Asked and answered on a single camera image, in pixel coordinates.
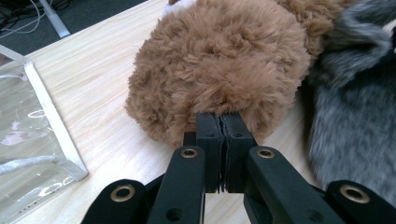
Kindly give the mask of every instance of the white cable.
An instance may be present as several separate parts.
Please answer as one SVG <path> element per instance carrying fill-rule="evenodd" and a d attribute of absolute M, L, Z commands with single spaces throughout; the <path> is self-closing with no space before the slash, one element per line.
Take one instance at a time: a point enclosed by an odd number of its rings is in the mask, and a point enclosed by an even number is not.
<path fill-rule="evenodd" d="M 8 33 L 8 34 L 6 34 L 6 35 L 0 36 L 0 39 L 3 38 L 3 37 L 6 37 L 6 36 L 8 36 L 8 35 L 12 35 L 12 34 L 14 34 L 14 33 L 20 34 L 20 35 L 30 34 L 30 33 L 32 33 L 35 29 L 37 29 L 38 24 L 40 23 L 41 18 L 43 18 L 43 16 L 45 16 L 46 13 L 43 13 L 43 14 L 41 15 L 41 14 L 40 14 L 40 11 L 38 10 L 37 5 L 35 4 L 35 2 L 34 2 L 33 0 L 30 0 L 30 2 L 31 2 L 31 3 L 33 4 L 33 6 L 35 7 L 35 11 L 37 12 L 37 19 L 35 19 L 34 21 L 31 21 L 31 22 L 29 22 L 29 23 L 23 25 L 22 27 L 20 27 L 20 28 L 18 28 L 18 29 L 16 29 L 16 30 L 2 29 L 1 31 L 10 31 L 10 33 Z M 34 27 L 32 30 L 30 30 L 30 31 L 25 31 L 25 32 L 19 32 L 19 30 L 21 30 L 21 29 L 23 29 L 23 28 L 25 28 L 25 27 L 31 25 L 31 24 L 34 23 L 34 22 L 36 22 L 36 24 L 35 24 L 35 27 Z"/>

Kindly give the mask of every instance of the wooden table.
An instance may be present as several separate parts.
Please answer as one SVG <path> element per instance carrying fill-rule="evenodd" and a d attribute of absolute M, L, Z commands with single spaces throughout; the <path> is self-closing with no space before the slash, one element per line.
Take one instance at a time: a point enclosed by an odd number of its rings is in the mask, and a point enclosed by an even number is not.
<path fill-rule="evenodd" d="M 148 0 L 27 55 L 48 88 L 90 174 L 20 223 L 79 223 L 108 184 L 147 184 L 165 172 L 173 148 L 148 138 L 123 105 L 134 56 L 162 15 L 166 0 Z M 304 107 L 296 106 L 266 140 L 314 184 L 303 150 Z M 205 223 L 249 223 L 242 195 L 207 194 Z"/>

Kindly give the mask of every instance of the gray plush toy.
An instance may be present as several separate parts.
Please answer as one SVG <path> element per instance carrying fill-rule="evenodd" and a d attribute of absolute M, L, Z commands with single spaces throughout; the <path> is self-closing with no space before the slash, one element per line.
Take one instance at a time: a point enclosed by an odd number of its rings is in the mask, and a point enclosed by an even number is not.
<path fill-rule="evenodd" d="M 316 107 L 309 156 L 318 181 L 325 187 L 352 180 L 393 206 L 396 54 L 382 27 L 395 19 L 396 0 L 352 5 L 335 22 L 330 44 L 308 76 Z"/>

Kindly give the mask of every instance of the clear plastic bag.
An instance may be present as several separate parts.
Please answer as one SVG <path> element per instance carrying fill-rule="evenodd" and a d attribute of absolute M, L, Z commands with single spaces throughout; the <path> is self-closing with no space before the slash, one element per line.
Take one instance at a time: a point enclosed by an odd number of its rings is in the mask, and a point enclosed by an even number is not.
<path fill-rule="evenodd" d="M 0 46 L 0 223 L 87 174 L 33 63 Z"/>

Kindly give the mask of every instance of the brown fluffy fur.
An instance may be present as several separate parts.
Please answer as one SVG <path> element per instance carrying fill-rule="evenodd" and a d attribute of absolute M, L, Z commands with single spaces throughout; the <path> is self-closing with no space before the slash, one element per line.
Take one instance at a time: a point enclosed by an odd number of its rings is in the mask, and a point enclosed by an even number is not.
<path fill-rule="evenodd" d="M 321 35 L 345 1 L 278 2 L 283 7 L 273 0 L 198 0 L 163 18 L 136 54 L 128 114 L 153 139 L 179 147 L 197 113 L 238 111 L 260 142 L 292 106 L 312 56 L 322 51 Z"/>

